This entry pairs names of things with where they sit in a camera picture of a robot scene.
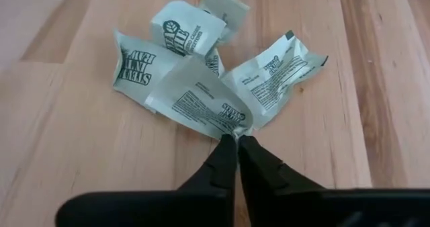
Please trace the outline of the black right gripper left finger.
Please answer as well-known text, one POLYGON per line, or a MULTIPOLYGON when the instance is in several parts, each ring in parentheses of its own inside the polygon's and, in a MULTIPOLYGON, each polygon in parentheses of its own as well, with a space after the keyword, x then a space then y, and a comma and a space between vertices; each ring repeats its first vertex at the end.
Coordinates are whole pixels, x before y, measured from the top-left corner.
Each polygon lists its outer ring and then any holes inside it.
POLYGON ((232 227, 236 169, 236 142, 225 134, 176 190, 84 193, 61 205, 55 226, 232 227))

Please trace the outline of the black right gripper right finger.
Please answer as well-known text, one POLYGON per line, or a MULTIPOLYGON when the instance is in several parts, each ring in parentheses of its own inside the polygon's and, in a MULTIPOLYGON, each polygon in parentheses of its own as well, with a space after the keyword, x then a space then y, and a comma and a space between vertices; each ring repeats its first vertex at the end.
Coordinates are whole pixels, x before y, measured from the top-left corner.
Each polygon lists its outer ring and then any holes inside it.
POLYGON ((238 146, 252 227, 430 227, 430 189, 327 189, 253 136, 238 146))

